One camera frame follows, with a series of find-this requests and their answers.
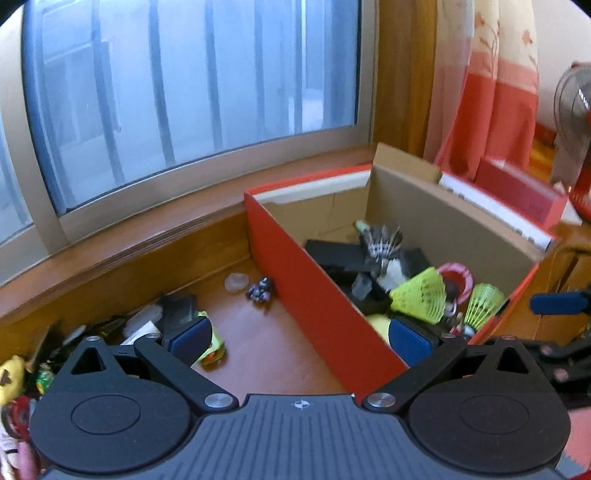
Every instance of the wooden surface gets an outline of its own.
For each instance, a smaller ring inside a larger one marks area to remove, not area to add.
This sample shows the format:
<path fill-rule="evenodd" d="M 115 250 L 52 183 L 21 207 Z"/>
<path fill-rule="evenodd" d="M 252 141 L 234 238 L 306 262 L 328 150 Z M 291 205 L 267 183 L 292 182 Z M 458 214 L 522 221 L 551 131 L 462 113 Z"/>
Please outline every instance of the wooden surface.
<path fill-rule="evenodd" d="M 129 313 L 188 283 L 249 258 L 246 213 L 204 226 L 154 251 L 119 264 L 22 319 L 0 323 L 0 361 L 27 355 L 43 326 L 61 320 L 64 333 L 111 315 Z"/>
<path fill-rule="evenodd" d="M 437 0 L 380 0 L 375 143 L 423 156 L 436 34 Z"/>
<path fill-rule="evenodd" d="M 41 306 L 153 251 L 179 236 L 242 210 L 255 186 L 371 162 L 375 147 L 334 151 L 296 160 L 185 195 L 135 215 L 43 261 L 0 288 L 0 323 L 26 317 Z"/>
<path fill-rule="evenodd" d="M 265 312 L 243 293 L 226 292 L 223 281 L 232 271 L 247 273 L 253 283 L 261 278 L 252 260 L 247 260 L 183 290 L 197 296 L 228 350 L 213 369 L 195 369 L 240 402 L 247 393 L 344 393 L 280 301 L 275 299 Z"/>

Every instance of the small figurine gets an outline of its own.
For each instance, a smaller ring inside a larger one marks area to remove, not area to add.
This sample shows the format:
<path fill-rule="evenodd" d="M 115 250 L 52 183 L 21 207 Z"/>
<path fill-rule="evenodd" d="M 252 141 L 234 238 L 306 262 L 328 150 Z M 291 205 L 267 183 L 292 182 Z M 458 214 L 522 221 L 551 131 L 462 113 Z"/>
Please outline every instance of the small figurine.
<path fill-rule="evenodd" d="M 269 277 L 264 277 L 246 291 L 246 298 L 258 304 L 269 303 L 274 289 L 273 281 Z"/>

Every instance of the electric fan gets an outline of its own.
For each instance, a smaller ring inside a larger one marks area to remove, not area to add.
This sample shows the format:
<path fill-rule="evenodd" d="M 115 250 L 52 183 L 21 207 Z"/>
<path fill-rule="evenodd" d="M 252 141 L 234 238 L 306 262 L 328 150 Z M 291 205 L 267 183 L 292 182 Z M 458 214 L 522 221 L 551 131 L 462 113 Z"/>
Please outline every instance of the electric fan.
<path fill-rule="evenodd" d="M 558 154 L 552 181 L 562 182 L 581 218 L 591 222 L 591 64 L 573 63 L 554 95 Z"/>

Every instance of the green shuttlecock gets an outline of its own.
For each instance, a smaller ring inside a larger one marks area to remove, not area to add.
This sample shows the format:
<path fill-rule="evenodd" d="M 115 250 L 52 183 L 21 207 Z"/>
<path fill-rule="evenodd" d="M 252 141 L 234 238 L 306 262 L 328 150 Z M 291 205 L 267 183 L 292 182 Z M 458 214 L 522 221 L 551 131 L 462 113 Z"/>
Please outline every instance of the green shuttlecock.
<path fill-rule="evenodd" d="M 478 331 L 504 303 L 505 296 L 498 288 L 488 283 L 480 283 L 472 291 L 464 323 Z"/>
<path fill-rule="evenodd" d="M 445 283 L 430 267 L 390 292 L 390 308 L 435 325 L 445 310 Z"/>

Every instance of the box flap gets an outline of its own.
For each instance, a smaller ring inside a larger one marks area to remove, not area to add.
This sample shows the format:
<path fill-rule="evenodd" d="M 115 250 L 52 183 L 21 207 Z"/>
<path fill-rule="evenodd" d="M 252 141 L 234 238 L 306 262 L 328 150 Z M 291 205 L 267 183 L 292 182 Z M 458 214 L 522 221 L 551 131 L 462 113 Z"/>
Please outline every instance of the box flap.
<path fill-rule="evenodd" d="M 439 170 L 438 166 L 384 143 L 378 144 L 374 165 L 404 173 L 429 183 L 437 183 L 441 177 L 441 170 Z"/>

